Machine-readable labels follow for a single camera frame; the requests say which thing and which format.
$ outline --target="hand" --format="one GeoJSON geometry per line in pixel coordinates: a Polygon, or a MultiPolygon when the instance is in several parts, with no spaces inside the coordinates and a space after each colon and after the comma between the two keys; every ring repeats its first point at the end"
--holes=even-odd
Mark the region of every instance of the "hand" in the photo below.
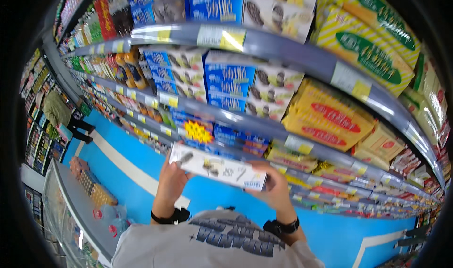
{"type": "Polygon", "coordinates": [[[184,186],[193,177],[178,168],[176,162],[168,163],[170,152],[167,154],[160,171],[159,185],[153,203],[153,213],[159,218],[168,218],[173,214],[174,203],[182,195],[184,186]]]}
{"type": "Polygon", "coordinates": [[[247,163],[252,164],[256,171],[267,172],[267,179],[265,182],[266,189],[262,192],[251,189],[246,189],[246,192],[263,200],[273,208],[279,222],[289,224],[296,221],[297,215],[289,198],[288,181],[285,176],[267,162],[247,161],[247,163]]]}

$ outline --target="shopper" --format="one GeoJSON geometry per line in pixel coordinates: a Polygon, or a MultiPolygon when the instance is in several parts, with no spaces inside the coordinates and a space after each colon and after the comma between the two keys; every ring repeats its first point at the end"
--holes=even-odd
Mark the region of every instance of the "shopper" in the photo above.
{"type": "Polygon", "coordinates": [[[93,125],[72,117],[71,110],[66,106],[65,102],[63,102],[61,95],[56,90],[50,91],[47,96],[44,94],[44,89],[41,89],[36,94],[36,107],[39,108],[42,105],[42,112],[44,112],[49,122],[55,128],[57,128],[59,124],[63,124],[72,132],[74,138],[85,141],[86,144],[93,141],[93,138],[84,135],[77,130],[77,128],[88,130],[88,134],[90,134],[95,129],[93,125]]]}
{"type": "Polygon", "coordinates": [[[427,234],[431,231],[431,225],[424,225],[417,229],[413,229],[410,231],[406,231],[406,237],[412,237],[410,239],[400,239],[393,248],[397,248],[399,246],[409,246],[422,243],[426,241],[427,234]]]}
{"type": "Polygon", "coordinates": [[[175,162],[168,164],[167,155],[151,225],[133,224],[121,235],[111,260],[113,268],[324,268],[299,227],[285,176],[263,161],[250,163],[268,173],[263,192],[247,191],[276,211],[276,220],[268,221],[265,230],[231,210],[203,211],[181,222],[189,213],[184,209],[180,212],[174,204],[193,175],[179,169],[175,162]]]}

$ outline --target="green oval label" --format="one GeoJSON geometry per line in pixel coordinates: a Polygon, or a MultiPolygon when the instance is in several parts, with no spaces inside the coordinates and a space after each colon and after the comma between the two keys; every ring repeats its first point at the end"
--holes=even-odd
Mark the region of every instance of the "green oval label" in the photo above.
{"type": "Polygon", "coordinates": [[[414,38],[405,29],[404,21],[392,8],[381,0],[358,0],[365,8],[377,13],[377,21],[382,24],[401,44],[415,50],[414,38]]]}
{"type": "Polygon", "coordinates": [[[392,84],[401,83],[399,71],[392,67],[390,56],[371,41],[349,32],[337,32],[335,37],[344,49],[359,54],[359,63],[370,72],[392,84]]]}

